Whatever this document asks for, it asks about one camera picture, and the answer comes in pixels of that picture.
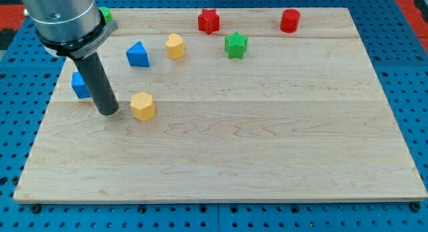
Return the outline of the green block behind arm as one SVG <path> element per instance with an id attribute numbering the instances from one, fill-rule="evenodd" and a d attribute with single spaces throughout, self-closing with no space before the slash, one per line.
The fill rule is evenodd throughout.
<path id="1" fill-rule="evenodd" d="M 100 12 L 102 14 L 102 17 L 103 17 L 105 23 L 110 23 L 110 22 L 113 21 L 111 10 L 109 8 L 107 8 L 107 7 L 99 7 L 99 10 L 100 10 Z"/>

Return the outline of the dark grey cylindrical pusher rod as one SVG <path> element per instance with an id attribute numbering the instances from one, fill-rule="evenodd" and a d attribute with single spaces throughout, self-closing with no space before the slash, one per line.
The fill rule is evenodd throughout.
<path id="1" fill-rule="evenodd" d="M 97 52 L 74 60 L 80 75 L 101 115 L 109 116 L 118 110 L 118 102 Z"/>

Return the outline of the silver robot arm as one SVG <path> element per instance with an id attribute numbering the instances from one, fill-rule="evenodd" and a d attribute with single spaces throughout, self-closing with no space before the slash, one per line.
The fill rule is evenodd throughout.
<path id="1" fill-rule="evenodd" d="M 48 53 L 70 58 L 99 113 L 114 114 L 118 102 L 97 49 L 118 29 L 117 21 L 107 21 L 95 0 L 21 1 Z"/>

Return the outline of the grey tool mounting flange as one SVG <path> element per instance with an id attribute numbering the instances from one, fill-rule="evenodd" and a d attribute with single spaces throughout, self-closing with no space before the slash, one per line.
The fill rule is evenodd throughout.
<path id="1" fill-rule="evenodd" d="M 113 19 L 110 23 L 105 23 L 101 12 L 100 24 L 94 31 L 74 41 L 52 41 L 44 38 L 36 30 L 36 34 L 42 42 L 46 51 L 54 57 L 70 57 L 72 60 L 79 60 L 92 55 L 108 39 L 108 37 L 118 29 L 118 22 Z"/>

